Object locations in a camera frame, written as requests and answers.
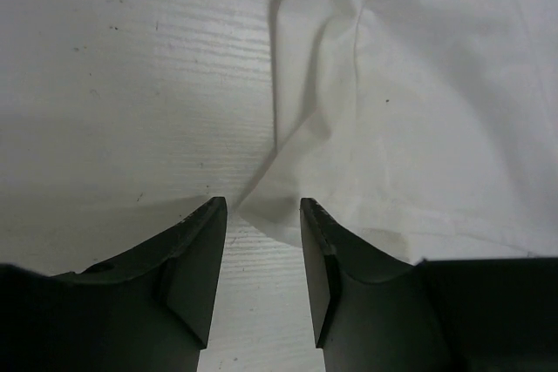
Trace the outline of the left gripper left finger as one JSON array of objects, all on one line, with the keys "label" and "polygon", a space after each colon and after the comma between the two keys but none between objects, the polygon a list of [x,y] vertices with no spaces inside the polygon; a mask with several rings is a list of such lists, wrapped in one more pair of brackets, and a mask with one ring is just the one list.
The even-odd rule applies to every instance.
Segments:
[{"label": "left gripper left finger", "polygon": [[1,267],[4,371],[194,371],[208,345],[228,208],[184,220],[81,273]]}]

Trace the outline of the white tank top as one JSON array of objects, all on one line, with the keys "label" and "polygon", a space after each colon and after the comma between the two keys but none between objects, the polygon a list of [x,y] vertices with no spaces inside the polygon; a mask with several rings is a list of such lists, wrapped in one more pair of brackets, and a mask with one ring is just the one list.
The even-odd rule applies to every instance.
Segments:
[{"label": "white tank top", "polygon": [[281,0],[277,152],[239,206],[299,204],[405,260],[557,252],[557,0]]}]

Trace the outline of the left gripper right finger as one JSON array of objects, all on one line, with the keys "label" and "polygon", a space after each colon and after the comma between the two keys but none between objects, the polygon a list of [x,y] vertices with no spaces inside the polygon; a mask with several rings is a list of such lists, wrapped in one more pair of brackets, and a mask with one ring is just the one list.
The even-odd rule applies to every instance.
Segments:
[{"label": "left gripper right finger", "polygon": [[554,371],[557,261],[398,260],[300,202],[315,343],[329,371]]}]

